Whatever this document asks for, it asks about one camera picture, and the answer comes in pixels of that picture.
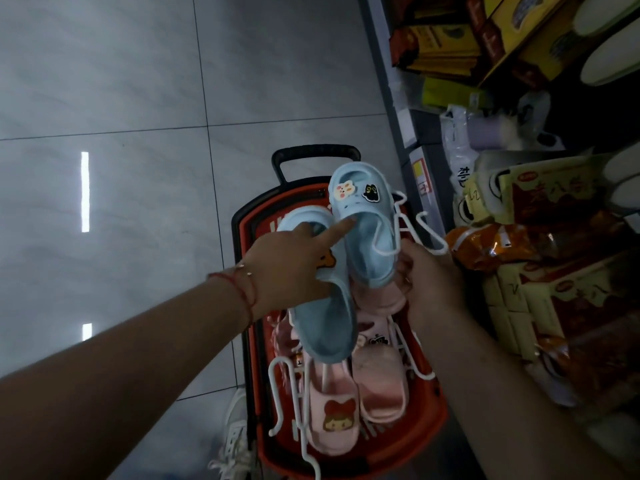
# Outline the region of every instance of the red string bracelet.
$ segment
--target red string bracelet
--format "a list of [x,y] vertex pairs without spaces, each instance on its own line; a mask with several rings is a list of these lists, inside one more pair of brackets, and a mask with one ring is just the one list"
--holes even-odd
[[242,298],[242,300],[244,301],[247,313],[249,314],[249,324],[244,329],[244,331],[247,331],[247,330],[249,330],[251,325],[253,325],[253,310],[252,310],[252,307],[258,301],[258,293],[257,293],[257,290],[255,288],[255,284],[253,282],[253,279],[251,277],[252,276],[251,273],[247,273],[246,276],[249,279],[249,282],[251,283],[251,288],[252,288],[252,291],[253,291],[253,302],[252,303],[249,302],[249,298],[247,298],[246,293],[244,292],[242,287],[240,285],[238,285],[238,283],[236,282],[236,272],[239,271],[243,267],[244,267],[244,264],[240,264],[240,265],[236,266],[234,268],[234,272],[231,275],[225,274],[225,273],[210,273],[210,274],[207,275],[207,278],[208,279],[211,279],[211,278],[222,278],[222,279],[228,281],[229,283],[231,283],[234,286],[234,288],[236,289],[236,291],[238,291],[238,293],[240,295],[240,298]]

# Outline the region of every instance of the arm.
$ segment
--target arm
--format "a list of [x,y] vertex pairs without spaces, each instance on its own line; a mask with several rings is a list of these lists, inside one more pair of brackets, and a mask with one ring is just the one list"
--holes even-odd
[[464,308],[449,256],[403,241],[398,284],[409,320],[490,480],[625,478]]
[[253,318],[328,295],[316,263],[352,226],[258,239],[235,273],[249,302],[257,298],[251,314],[233,284],[212,278],[4,377],[0,478],[106,478]]

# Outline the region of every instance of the tile floor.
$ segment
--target tile floor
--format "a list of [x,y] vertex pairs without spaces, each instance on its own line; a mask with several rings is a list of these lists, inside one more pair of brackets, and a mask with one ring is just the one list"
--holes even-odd
[[[356,0],[0,0],[0,54],[0,375],[233,265],[279,148],[353,144],[402,188]],[[211,477],[241,354],[113,478]]]

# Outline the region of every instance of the basket handle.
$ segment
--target basket handle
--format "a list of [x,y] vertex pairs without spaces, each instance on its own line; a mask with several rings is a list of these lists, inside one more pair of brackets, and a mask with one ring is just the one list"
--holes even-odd
[[271,156],[271,165],[281,185],[287,183],[280,165],[292,160],[313,157],[343,157],[355,162],[360,161],[360,152],[350,144],[303,144],[278,150]]

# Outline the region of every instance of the white sneaker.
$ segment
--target white sneaker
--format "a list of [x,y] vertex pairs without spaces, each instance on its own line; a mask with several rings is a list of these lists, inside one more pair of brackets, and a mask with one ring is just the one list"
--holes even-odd
[[218,458],[207,466],[220,470],[220,480],[244,480],[254,471],[253,453],[246,439],[246,391],[238,387],[225,416],[225,445],[220,448]]

